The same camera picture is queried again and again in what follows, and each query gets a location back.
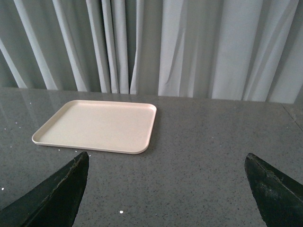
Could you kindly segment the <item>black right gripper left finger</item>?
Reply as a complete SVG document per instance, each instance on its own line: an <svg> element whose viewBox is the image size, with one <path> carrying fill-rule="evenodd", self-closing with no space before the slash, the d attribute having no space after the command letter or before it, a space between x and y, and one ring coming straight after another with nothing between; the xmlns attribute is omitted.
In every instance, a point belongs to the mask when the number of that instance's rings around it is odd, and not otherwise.
<svg viewBox="0 0 303 227"><path fill-rule="evenodd" d="M2 227L71 227L86 188L89 156L82 152L0 212Z"/></svg>

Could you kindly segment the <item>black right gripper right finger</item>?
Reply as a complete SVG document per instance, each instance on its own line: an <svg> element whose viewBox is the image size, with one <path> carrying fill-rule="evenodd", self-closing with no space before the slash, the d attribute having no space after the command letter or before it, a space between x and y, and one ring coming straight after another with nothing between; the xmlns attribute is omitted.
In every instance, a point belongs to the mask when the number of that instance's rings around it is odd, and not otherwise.
<svg viewBox="0 0 303 227"><path fill-rule="evenodd" d="M303 225L303 185L253 153L245 158L246 176L268 227Z"/></svg>

